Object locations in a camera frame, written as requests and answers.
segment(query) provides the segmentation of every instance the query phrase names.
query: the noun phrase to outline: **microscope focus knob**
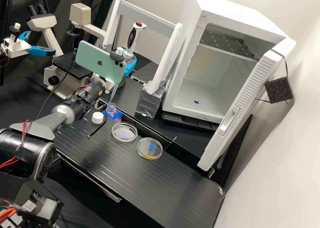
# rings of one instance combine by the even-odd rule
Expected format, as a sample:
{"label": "microscope focus knob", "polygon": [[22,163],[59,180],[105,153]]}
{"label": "microscope focus knob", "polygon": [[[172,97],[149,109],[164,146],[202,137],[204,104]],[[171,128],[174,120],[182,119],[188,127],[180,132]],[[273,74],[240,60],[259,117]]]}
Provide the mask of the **microscope focus knob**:
{"label": "microscope focus knob", "polygon": [[123,48],[122,47],[118,47],[117,51],[116,51],[116,54],[119,55],[119,56],[122,56],[123,55]]}
{"label": "microscope focus knob", "polygon": [[14,24],[14,28],[16,28],[17,30],[20,30],[21,25],[19,23],[15,23]]}
{"label": "microscope focus knob", "polygon": [[57,85],[60,82],[60,79],[58,76],[51,76],[48,78],[48,82],[50,85]]}

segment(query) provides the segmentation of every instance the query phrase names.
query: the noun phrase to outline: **black cable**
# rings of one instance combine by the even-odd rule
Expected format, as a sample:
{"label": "black cable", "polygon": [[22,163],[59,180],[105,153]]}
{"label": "black cable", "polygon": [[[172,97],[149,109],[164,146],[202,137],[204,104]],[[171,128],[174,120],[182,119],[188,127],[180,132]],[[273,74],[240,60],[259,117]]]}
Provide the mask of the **black cable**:
{"label": "black cable", "polygon": [[286,58],[284,57],[284,55],[282,55],[281,53],[271,49],[274,53],[278,54],[279,56],[281,56],[283,59],[284,59],[284,64],[286,66],[286,72],[287,72],[287,77],[288,77],[288,65],[287,65],[287,61],[286,61]]}
{"label": "black cable", "polygon": [[39,111],[39,114],[36,118],[36,120],[39,118],[44,106],[46,105],[49,97],[56,91],[56,89],[60,86],[60,84],[64,81],[64,79],[67,77],[67,75],[69,74],[69,71],[71,70],[71,67],[72,67],[72,63],[73,63],[73,60],[74,60],[74,57],[75,57],[75,54],[76,54],[76,48],[73,49],[73,54],[72,54],[72,58],[71,58],[71,63],[70,63],[70,66],[69,66],[69,69],[67,70],[66,74],[64,75],[64,77],[62,78],[62,80],[57,84],[57,86],[50,92],[50,94],[48,95],[48,97],[46,98],[45,102],[43,103],[40,111]]}
{"label": "black cable", "polygon": [[9,208],[13,208],[13,207],[10,207],[10,206],[0,206],[0,209],[9,209]]}
{"label": "black cable", "polygon": [[[103,104],[103,111],[106,110],[105,105],[107,105],[107,103]],[[107,117],[107,115],[106,115],[106,119],[104,120],[104,122],[102,122],[102,124],[101,124],[94,132],[92,132],[91,134],[87,135],[88,139],[91,139],[91,137],[92,137],[98,130],[100,130],[100,128],[106,123],[107,118],[108,118],[108,117]]]}
{"label": "black cable", "polygon": [[[256,98],[256,100],[261,100],[261,99]],[[266,101],[266,100],[261,100],[261,101],[270,103],[270,101]]]}

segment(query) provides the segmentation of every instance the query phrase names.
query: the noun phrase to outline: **open door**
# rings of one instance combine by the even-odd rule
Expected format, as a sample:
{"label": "open door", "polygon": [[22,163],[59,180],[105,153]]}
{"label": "open door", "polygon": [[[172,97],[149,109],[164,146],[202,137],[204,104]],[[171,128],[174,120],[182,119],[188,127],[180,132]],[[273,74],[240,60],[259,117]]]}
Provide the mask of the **open door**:
{"label": "open door", "polygon": [[[296,42],[294,40],[287,37],[274,46],[272,50],[287,57],[295,44]],[[279,67],[283,58],[272,50],[267,51],[255,65],[247,81],[208,143],[198,163],[198,166],[202,170],[209,170],[216,160],[225,152],[249,117],[252,108],[256,104],[256,98],[260,98],[262,95],[261,91],[264,88],[264,84]]]}

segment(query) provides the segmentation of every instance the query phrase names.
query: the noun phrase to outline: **robotic arm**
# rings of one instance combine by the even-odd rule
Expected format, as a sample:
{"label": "robotic arm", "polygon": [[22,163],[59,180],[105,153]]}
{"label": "robotic arm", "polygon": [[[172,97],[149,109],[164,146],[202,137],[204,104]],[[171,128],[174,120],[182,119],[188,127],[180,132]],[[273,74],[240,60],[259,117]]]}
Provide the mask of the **robotic arm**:
{"label": "robotic arm", "polygon": [[11,129],[0,130],[0,161],[16,157],[17,163],[0,168],[0,197],[22,216],[21,227],[54,227],[63,203],[42,196],[37,187],[44,182],[51,166],[55,148],[54,132],[61,126],[81,119],[104,93],[106,83],[93,75],[66,100],[54,107],[50,115],[31,123],[23,145],[23,123],[12,124]]}

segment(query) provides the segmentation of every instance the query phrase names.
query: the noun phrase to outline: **power cord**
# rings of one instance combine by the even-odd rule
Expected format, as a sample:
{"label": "power cord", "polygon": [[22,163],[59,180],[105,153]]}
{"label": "power cord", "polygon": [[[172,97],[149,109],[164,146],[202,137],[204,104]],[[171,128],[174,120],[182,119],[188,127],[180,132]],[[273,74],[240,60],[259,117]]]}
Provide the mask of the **power cord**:
{"label": "power cord", "polygon": [[70,63],[70,66],[69,66],[69,69],[67,70],[66,74],[64,75],[64,77],[62,78],[62,80],[57,84],[57,86],[50,92],[50,94],[48,95],[48,97],[46,98],[45,102],[43,103],[40,111],[39,111],[39,114],[36,118],[36,120],[39,118],[39,116],[41,115],[41,112],[44,108],[44,106],[46,105],[49,97],[56,91],[56,89],[60,86],[60,84],[64,81],[64,79],[67,77],[67,75],[69,74],[70,70],[71,70],[71,67],[72,67],[72,63],[73,63],[73,60],[74,60],[74,57],[75,57],[75,54],[76,54],[76,48],[73,49],[73,54],[72,54],[72,58],[71,58],[71,63]]}
{"label": "power cord", "polygon": [[[107,103],[104,103],[104,104],[103,104],[103,106],[102,106],[103,110],[102,110],[102,111],[106,110],[105,105],[107,105]],[[104,124],[106,123],[107,119],[108,119],[108,117],[107,117],[107,115],[106,115],[106,119],[104,120],[104,122],[103,122],[95,131],[93,131],[91,134],[87,135],[87,137],[88,137],[89,140],[91,139],[91,137],[92,137],[98,130],[100,130],[100,128],[101,128],[102,126],[104,126]]]}

